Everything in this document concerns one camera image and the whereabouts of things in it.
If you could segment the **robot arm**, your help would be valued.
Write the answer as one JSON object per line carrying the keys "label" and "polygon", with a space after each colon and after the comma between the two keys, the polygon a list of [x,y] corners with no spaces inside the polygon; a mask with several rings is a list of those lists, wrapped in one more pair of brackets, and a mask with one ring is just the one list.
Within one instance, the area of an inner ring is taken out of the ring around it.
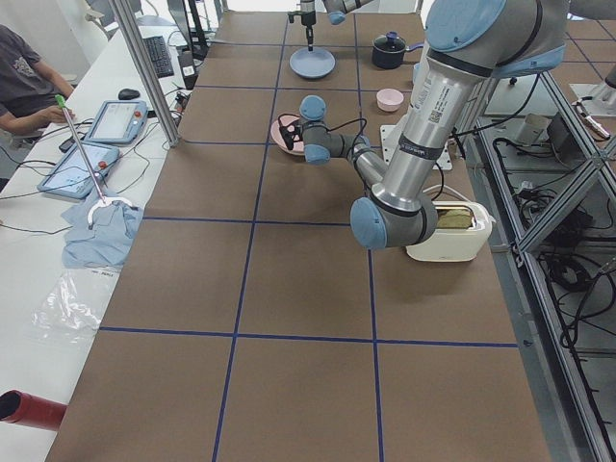
{"label": "robot arm", "polygon": [[[322,0],[329,21],[338,25],[346,20],[348,14],[369,4],[371,0]],[[307,49],[314,50],[314,26],[317,24],[315,0],[300,0],[294,11],[287,12],[288,21],[294,23],[298,17],[305,30]]]}
{"label": "robot arm", "polygon": [[421,76],[393,157],[384,162],[358,136],[335,134],[326,106],[305,97],[284,143],[304,144],[307,163],[344,158],[369,187],[350,210],[355,239],[368,249],[429,239],[437,212],[423,186],[475,86],[489,78],[538,74],[564,57],[567,1],[436,1],[425,24]]}

